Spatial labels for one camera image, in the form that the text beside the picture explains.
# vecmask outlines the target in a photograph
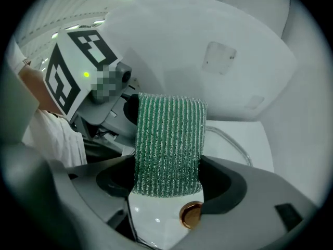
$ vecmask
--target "sleeve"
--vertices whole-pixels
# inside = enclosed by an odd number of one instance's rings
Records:
[[[5,58],[10,68],[16,75],[21,71],[24,66],[31,63],[24,56],[13,36],[10,38],[10,41],[8,43]]]

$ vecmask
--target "black pants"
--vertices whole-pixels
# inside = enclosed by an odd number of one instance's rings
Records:
[[[121,156],[121,154],[115,150],[112,150],[102,144],[90,141],[85,137],[83,137],[83,142],[88,164]]]

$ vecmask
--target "sponge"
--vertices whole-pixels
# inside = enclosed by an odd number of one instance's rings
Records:
[[[198,180],[207,104],[196,98],[139,94],[134,193],[176,197],[202,190]]]

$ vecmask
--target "person's arm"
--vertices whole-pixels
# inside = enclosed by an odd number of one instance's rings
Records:
[[[19,77],[30,90],[30,92],[40,102],[39,109],[47,110],[62,115],[62,112],[50,96],[45,83],[43,82],[43,73],[39,70],[25,65],[19,72]]]

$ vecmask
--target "white shirt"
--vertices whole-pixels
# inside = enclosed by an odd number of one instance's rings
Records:
[[[10,68],[17,75],[28,64],[12,37],[5,53]],[[82,135],[74,132],[63,118],[37,110],[27,127],[22,142],[36,149],[48,160],[59,160],[65,167],[87,164]]]

